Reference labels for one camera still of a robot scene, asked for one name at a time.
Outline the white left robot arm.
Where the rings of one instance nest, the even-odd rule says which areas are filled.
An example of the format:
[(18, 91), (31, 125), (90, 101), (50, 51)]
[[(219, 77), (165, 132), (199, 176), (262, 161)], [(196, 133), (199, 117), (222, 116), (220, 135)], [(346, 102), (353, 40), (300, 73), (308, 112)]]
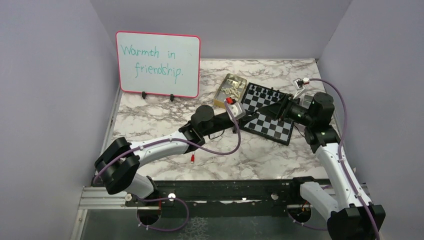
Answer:
[(220, 152), (203, 146), (204, 137), (230, 128), (235, 128), (239, 135), (239, 124), (257, 116), (256, 111), (245, 111), (239, 102), (226, 106), (226, 111), (218, 115), (211, 106), (201, 105), (185, 125), (171, 134), (140, 142), (119, 137), (95, 161), (97, 174), (93, 180), (101, 180), (110, 195), (127, 192), (144, 205), (152, 205), (157, 200), (158, 189), (151, 177), (137, 173), (140, 167), (198, 149), (219, 155)]

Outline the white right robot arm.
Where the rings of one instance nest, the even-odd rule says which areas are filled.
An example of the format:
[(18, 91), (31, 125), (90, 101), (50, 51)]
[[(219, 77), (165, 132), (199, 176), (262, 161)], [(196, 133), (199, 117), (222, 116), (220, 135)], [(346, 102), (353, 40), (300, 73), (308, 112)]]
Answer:
[(288, 190), (289, 199), (308, 201), (326, 220), (333, 240), (379, 240), (386, 212), (365, 193), (350, 168), (342, 149), (343, 139), (331, 125), (335, 110), (331, 95), (318, 92), (309, 107), (300, 105), (291, 94), (257, 111), (272, 120), (291, 120), (304, 126), (304, 138), (324, 167), (334, 190), (332, 197), (315, 181), (304, 181)]

